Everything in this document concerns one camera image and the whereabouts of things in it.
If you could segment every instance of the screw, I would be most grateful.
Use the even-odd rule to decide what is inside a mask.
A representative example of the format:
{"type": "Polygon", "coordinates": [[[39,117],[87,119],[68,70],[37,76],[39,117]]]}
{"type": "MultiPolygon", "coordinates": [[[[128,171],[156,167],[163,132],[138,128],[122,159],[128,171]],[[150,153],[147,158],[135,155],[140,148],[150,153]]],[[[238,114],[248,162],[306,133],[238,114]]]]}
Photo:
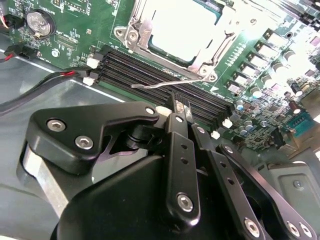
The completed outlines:
{"type": "Polygon", "coordinates": [[[90,150],[94,146],[94,142],[88,136],[78,136],[74,142],[78,148],[84,149],[84,150],[90,150]]]}
{"type": "Polygon", "coordinates": [[[203,65],[202,67],[200,67],[200,69],[199,69],[199,74],[201,75],[201,76],[205,76],[205,75],[207,75],[207,73],[208,73],[208,65],[203,65]]]}
{"type": "Polygon", "coordinates": [[[295,181],[293,181],[293,186],[296,189],[303,190],[304,189],[304,182],[300,181],[300,180],[295,180],[295,181]]]}
{"type": "Polygon", "coordinates": [[[138,40],[138,34],[137,34],[135,31],[129,32],[129,39],[130,39],[132,42],[137,41],[137,40],[138,40]]]}
{"type": "Polygon", "coordinates": [[[306,227],[306,225],[300,222],[300,227],[302,228],[305,235],[307,235],[309,238],[312,238],[312,233],[310,232],[309,228],[306,227]]]}
{"type": "Polygon", "coordinates": [[[153,110],[153,109],[151,109],[150,107],[146,107],[145,108],[145,110],[146,110],[146,112],[148,113],[148,114],[155,114],[155,111],[153,110]]]}
{"type": "Polygon", "coordinates": [[[295,225],[293,225],[291,222],[287,222],[287,225],[289,227],[290,232],[295,235],[296,237],[300,237],[300,232],[299,230],[296,228],[295,225]]]}
{"type": "Polygon", "coordinates": [[[60,120],[50,120],[47,122],[47,127],[54,132],[62,132],[66,129],[66,125],[60,120]]]}
{"type": "Polygon", "coordinates": [[[176,116],[175,119],[176,119],[179,123],[182,123],[182,122],[184,121],[184,120],[183,120],[181,117],[179,117],[179,116],[176,116]]]}
{"type": "Polygon", "coordinates": [[[177,197],[177,201],[179,207],[185,212],[189,213],[194,209],[194,204],[192,203],[191,199],[184,194],[180,194],[177,197]]]}
{"type": "Polygon", "coordinates": [[[266,127],[268,127],[268,122],[262,121],[260,125],[261,125],[261,127],[266,128],[266,127]]]}
{"type": "Polygon", "coordinates": [[[233,154],[234,151],[232,151],[231,147],[226,146],[225,149],[228,151],[228,153],[233,154]]]}
{"type": "Polygon", "coordinates": [[[202,127],[198,126],[197,128],[198,128],[198,130],[199,130],[200,133],[202,133],[202,134],[205,133],[205,130],[204,130],[202,127]]]}
{"type": "Polygon", "coordinates": [[[252,221],[249,218],[245,218],[244,225],[245,225],[246,229],[249,231],[249,233],[251,233],[252,236],[254,236],[255,238],[260,237],[259,228],[258,228],[257,224],[255,224],[254,221],[252,221]]]}

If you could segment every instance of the green circuit board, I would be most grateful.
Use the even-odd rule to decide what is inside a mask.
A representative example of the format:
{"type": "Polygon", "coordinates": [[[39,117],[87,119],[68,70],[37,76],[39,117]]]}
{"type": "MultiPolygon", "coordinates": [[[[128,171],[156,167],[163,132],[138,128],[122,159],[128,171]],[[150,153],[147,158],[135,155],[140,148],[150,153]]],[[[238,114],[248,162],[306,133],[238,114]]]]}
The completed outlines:
{"type": "MultiPolygon", "coordinates": [[[[9,0],[8,6],[11,14],[21,18],[25,18],[26,13],[34,9],[41,9],[52,16],[56,32],[50,37],[37,39],[27,26],[19,30],[12,30],[10,37],[13,43],[23,42],[37,49],[39,59],[56,67],[65,69],[85,66],[88,56],[104,45],[129,54],[128,49],[114,35],[114,28],[128,24],[134,7],[133,0],[9,0]]],[[[317,14],[311,8],[308,9],[308,6],[305,7],[310,14],[317,14]]],[[[194,83],[199,89],[230,103],[243,100],[244,110],[235,112],[232,119],[233,126],[225,129],[222,136],[227,139],[235,135],[240,136],[239,127],[246,120],[252,120],[253,129],[245,136],[245,143],[254,150],[267,147],[267,136],[276,127],[285,128],[294,117],[284,95],[278,94],[276,89],[265,88],[261,77],[272,71],[272,64],[283,61],[282,53],[290,49],[292,44],[295,44],[296,48],[299,45],[303,46],[305,53],[314,62],[319,60],[319,47],[310,43],[317,33],[290,16],[284,20],[279,25],[269,25],[268,22],[258,23],[255,27],[242,31],[215,68],[218,80],[213,83],[194,83]],[[286,44],[277,49],[277,55],[269,60],[268,65],[255,73],[252,81],[241,85],[239,92],[230,91],[229,82],[233,81],[236,73],[248,63],[248,56],[257,52],[257,45],[267,42],[264,35],[270,30],[287,39],[286,44]],[[252,87],[259,87],[262,97],[254,99],[250,92],[252,87]],[[266,126],[262,127],[262,122],[266,122],[266,126]]],[[[164,72],[179,78],[183,77],[143,56],[136,53],[132,55],[164,72]]],[[[315,69],[311,70],[313,71],[312,76],[302,74],[293,79],[300,85],[309,85],[302,96],[295,98],[298,103],[310,91],[319,87],[319,72],[315,69]]],[[[117,92],[131,96],[122,90],[117,92]]]]}

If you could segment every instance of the motherboard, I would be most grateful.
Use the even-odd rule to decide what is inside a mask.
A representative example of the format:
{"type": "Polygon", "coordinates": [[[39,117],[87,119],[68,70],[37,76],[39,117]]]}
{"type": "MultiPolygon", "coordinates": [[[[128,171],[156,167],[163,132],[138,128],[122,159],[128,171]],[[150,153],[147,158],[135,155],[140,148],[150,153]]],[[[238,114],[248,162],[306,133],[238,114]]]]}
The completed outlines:
{"type": "MultiPolygon", "coordinates": [[[[179,85],[192,88],[179,89],[202,96],[197,119],[215,139],[236,138],[257,151],[277,130],[299,137],[315,124],[301,102],[320,89],[316,0],[8,0],[8,9],[25,19],[11,30],[12,42],[56,67],[101,69],[95,54],[108,46],[115,67],[134,59],[137,71],[150,67],[161,72],[157,79],[186,82],[179,85]],[[215,108],[206,106],[221,101],[232,112],[212,126],[206,113],[215,108]]],[[[105,79],[113,74],[104,71],[105,79]]],[[[121,78],[98,84],[134,100],[158,94],[143,76],[126,83],[136,92],[118,85],[121,78]]]]}

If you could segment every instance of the black metal bracket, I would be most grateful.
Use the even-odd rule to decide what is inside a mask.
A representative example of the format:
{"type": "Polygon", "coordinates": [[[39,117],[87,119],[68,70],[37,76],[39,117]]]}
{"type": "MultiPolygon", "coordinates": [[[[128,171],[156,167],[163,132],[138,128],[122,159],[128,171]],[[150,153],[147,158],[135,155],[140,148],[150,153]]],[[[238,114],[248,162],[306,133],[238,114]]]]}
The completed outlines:
{"type": "Polygon", "coordinates": [[[221,144],[217,152],[225,155],[244,180],[243,188],[258,202],[262,221],[273,239],[317,239],[312,227],[280,196],[280,194],[230,146],[221,144]]]}
{"type": "Polygon", "coordinates": [[[37,111],[29,122],[17,174],[33,186],[37,181],[45,193],[39,195],[55,205],[60,216],[74,196],[92,185],[90,173],[97,161],[143,148],[163,161],[158,212],[171,231],[186,233],[201,221],[197,169],[205,168],[212,192],[227,206],[228,225],[233,226],[229,239],[316,240],[311,226],[235,149],[215,149],[208,132],[194,123],[186,99],[172,95],[167,106],[172,111],[168,116],[144,102],[37,111]],[[262,217],[248,197],[261,206],[262,217]]]}

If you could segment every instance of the capacitor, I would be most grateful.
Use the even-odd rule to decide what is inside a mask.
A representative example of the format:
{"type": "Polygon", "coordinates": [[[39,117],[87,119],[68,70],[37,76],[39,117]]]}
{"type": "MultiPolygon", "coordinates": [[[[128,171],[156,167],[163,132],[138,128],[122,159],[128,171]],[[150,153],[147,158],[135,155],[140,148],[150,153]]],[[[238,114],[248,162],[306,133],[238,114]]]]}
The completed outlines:
{"type": "Polygon", "coordinates": [[[251,120],[245,121],[244,122],[244,126],[245,126],[245,130],[248,131],[248,132],[254,128],[253,123],[252,123],[251,120]]]}
{"type": "Polygon", "coordinates": [[[250,90],[252,97],[255,99],[261,98],[262,97],[262,92],[260,91],[260,89],[258,87],[253,87],[250,90]]]}
{"type": "Polygon", "coordinates": [[[298,104],[296,103],[296,101],[290,101],[289,107],[291,108],[291,110],[293,111],[294,114],[299,114],[301,112],[301,109],[298,106],[298,104]]]}
{"type": "Polygon", "coordinates": [[[235,109],[242,111],[244,109],[244,101],[238,100],[235,102],[235,109]]]}
{"type": "Polygon", "coordinates": [[[290,85],[290,88],[292,89],[292,92],[295,94],[296,97],[300,97],[303,94],[301,88],[296,82],[292,83],[290,85]]]}
{"type": "Polygon", "coordinates": [[[299,61],[298,55],[292,50],[289,50],[285,54],[283,54],[283,57],[290,65],[296,64],[299,61]]]}
{"type": "Polygon", "coordinates": [[[276,63],[272,66],[275,73],[281,77],[285,77],[288,74],[288,68],[285,67],[281,62],[276,63]]]}
{"type": "Polygon", "coordinates": [[[270,75],[265,75],[261,78],[261,81],[264,83],[264,86],[268,89],[272,88],[276,83],[270,75]]]}
{"type": "Polygon", "coordinates": [[[239,133],[241,136],[244,136],[248,133],[248,131],[246,130],[245,126],[240,126],[239,127],[239,133]]]}

